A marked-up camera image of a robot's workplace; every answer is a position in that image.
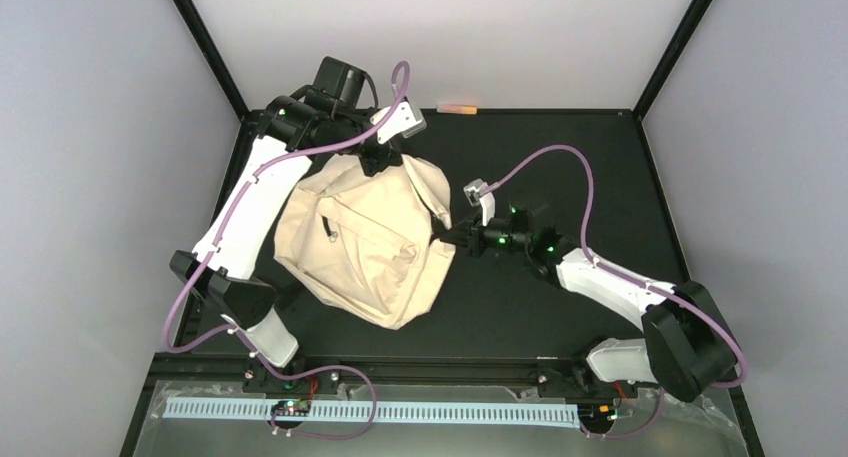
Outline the beige canvas backpack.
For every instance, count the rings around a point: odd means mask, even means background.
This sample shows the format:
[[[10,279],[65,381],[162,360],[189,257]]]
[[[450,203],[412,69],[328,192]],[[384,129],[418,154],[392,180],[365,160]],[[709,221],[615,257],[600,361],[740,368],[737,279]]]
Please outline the beige canvas backpack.
[[[434,238],[452,226],[443,171],[405,155],[373,177],[335,155],[292,191],[274,259],[320,302],[397,330],[428,313],[456,254]]]

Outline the orange highlighter pen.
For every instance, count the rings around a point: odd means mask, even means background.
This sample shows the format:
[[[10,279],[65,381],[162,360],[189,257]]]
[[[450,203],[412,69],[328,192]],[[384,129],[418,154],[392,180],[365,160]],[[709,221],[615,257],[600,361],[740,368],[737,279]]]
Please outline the orange highlighter pen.
[[[436,106],[436,111],[451,115],[477,115],[479,112],[476,106],[461,104],[440,104]]]

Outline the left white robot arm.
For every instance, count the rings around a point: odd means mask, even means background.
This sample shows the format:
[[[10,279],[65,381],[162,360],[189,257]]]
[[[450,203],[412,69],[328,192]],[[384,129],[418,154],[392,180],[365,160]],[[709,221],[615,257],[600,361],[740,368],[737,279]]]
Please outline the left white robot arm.
[[[391,75],[394,99],[387,107],[362,110],[358,101],[373,80],[364,70],[325,57],[312,83],[269,102],[260,113],[248,159],[224,206],[190,251],[177,251],[170,265],[183,287],[166,317],[162,339],[171,353],[189,352],[228,333],[242,340],[252,358],[285,368],[299,349],[276,307],[277,290],[254,276],[265,238],[292,192],[322,154],[351,155],[362,164],[372,147],[416,126],[407,90],[410,65]],[[170,334],[189,296],[217,309],[223,324],[188,344]]]

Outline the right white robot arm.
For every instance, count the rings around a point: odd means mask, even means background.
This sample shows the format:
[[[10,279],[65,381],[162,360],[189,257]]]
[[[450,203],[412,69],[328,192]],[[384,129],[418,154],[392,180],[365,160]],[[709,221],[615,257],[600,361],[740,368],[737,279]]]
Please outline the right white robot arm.
[[[570,382],[582,395],[628,381],[692,402],[707,388],[727,384],[740,365],[702,284],[651,280],[585,251],[538,210],[515,206],[505,218],[479,211],[452,228],[436,225],[433,237],[473,257],[487,250],[521,255],[540,279],[594,301],[641,332],[635,339],[604,338],[572,364]]]

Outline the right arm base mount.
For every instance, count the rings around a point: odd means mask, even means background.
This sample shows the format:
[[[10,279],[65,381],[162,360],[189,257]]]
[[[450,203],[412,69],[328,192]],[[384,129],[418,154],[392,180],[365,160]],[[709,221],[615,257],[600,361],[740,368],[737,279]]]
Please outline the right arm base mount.
[[[569,360],[541,361],[527,374],[542,397],[562,397],[578,402],[605,403],[613,399],[635,400],[638,388],[620,382],[604,382],[586,364]]]

